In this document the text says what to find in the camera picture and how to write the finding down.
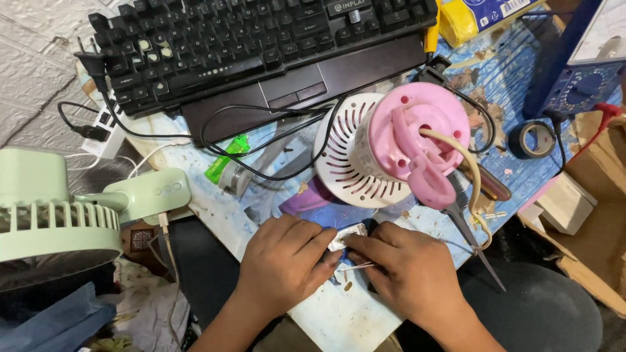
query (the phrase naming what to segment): plug prong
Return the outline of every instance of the plug prong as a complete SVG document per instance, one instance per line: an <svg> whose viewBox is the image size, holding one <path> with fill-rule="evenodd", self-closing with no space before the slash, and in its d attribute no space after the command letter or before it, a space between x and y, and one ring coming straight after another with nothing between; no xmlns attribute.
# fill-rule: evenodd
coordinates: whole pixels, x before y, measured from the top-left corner
<svg viewBox="0 0 626 352"><path fill-rule="evenodd" d="M80 37L78 38L78 46L80 47L80 51L84 54L85 53L85 48L83 47L83 41L80 40Z"/></svg>
<svg viewBox="0 0 626 352"><path fill-rule="evenodd" d="M93 48L93 52L97 54L98 48L96 47L96 41L93 40L93 37L90 37L89 41L91 42L91 47Z"/></svg>

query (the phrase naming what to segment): multimeter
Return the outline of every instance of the multimeter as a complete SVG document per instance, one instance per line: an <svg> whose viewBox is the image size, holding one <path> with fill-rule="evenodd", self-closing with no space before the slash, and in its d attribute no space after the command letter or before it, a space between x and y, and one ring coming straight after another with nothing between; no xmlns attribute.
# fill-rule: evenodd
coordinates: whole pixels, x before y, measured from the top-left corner
<svg viewBox="0 0 626 352"><path fill-rule="evenodd" d="M626 0L583 0L549 59L540 63L523 106L527 120L567 115L607 101L626 75Z"/></svg>

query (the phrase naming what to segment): hand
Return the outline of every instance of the hand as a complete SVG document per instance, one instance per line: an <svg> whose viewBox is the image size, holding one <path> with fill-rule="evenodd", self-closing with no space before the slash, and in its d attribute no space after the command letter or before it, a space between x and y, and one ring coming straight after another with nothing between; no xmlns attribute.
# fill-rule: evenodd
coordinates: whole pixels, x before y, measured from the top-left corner
<svg viewBox="0 0 626 352"><path fill-rule="evenodd" d="M383 222L371 237L352 235L344 243L357 251L348 254L357 264L379 264L363 269L376 291L426 331L469 307L444 242Z"/></svg>
<svg viewBox="0 0 626 352"><path fill-rule="evenodd" d="M341 251L318 261L336 235L293 215L267 219L245 249L233 297L264 319L286 313L333 274Z"/></svg>

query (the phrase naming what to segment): beige cable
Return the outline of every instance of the beige cable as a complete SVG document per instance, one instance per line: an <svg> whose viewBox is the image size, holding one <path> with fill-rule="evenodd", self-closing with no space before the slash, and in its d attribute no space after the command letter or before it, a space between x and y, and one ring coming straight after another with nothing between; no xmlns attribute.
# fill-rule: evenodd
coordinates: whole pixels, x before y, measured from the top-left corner
<svg viewBox="0 0 626 352"><path fill-rule="evenodd" d="M487 242L484 245L482 245L481 247L472 246L472 248L474 250L479 249L481 251L484 251L491 244L492 235L489 227L487 226L487 223L476 209L476 203L478 202L478 197L480 196L480 171L478 170L478 164L476 163L476 160L474 160L474 158L467 149L465 149L459 142L451 137L442 135L441 133L435 132L433 130L427 130L425 128L420 128L419 133L441 140L445 144L448 144L450 147L456 149L459 153L463 155L465 160L467 160L469 164L469 169L471 170L471 173L473 175L472 178L474 183L474 187L471 191L471 196L469 197L469 212L478 221L482 230L487 234Z"/></svg>
<svg viewBox="0 0 626 352"><path fill-rule="evenodd" d="M174 261L174 253L172 252L172 245L170 244L170 231L168 230L168 226L170 225L167 220L167 213L162 212L158 215L159 225L163 229L163 238L165 239L165 244L167 245L167 252L170 255L170 261L172 262L172 267L174 268L174 275L176 277L176 295L174 295L174 303L170 308L170 312L167 314L167 327L170 330L170 334L176 342L177 351L182 352L183 350L180 347L180 340L178 340L178 336L176 335L176 331L172 326L172 316L174 315L174 308L176 308L176 301L178 300L178 292L180 291L180 278L178 276L178 267L176 266L176 262Z"/></svg>

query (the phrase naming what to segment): pink motor housing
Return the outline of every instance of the pink motor housing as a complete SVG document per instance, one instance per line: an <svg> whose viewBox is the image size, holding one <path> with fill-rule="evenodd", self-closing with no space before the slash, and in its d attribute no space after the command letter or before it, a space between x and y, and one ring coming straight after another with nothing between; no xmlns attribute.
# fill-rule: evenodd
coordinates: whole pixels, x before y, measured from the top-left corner
<svg viewBox="0 0 626 352"><path fill-rule="evenodd" d="M392 119L394 110L396 118ZM454 201L444 176L463 156L439 140L423 137L420 128L453 137L464 148L470 143L467 113L451 92L431 83L409 83L387 93L368 111L357 129L356 152L372 175L407 182L424 204L443 209Z"/></svg>

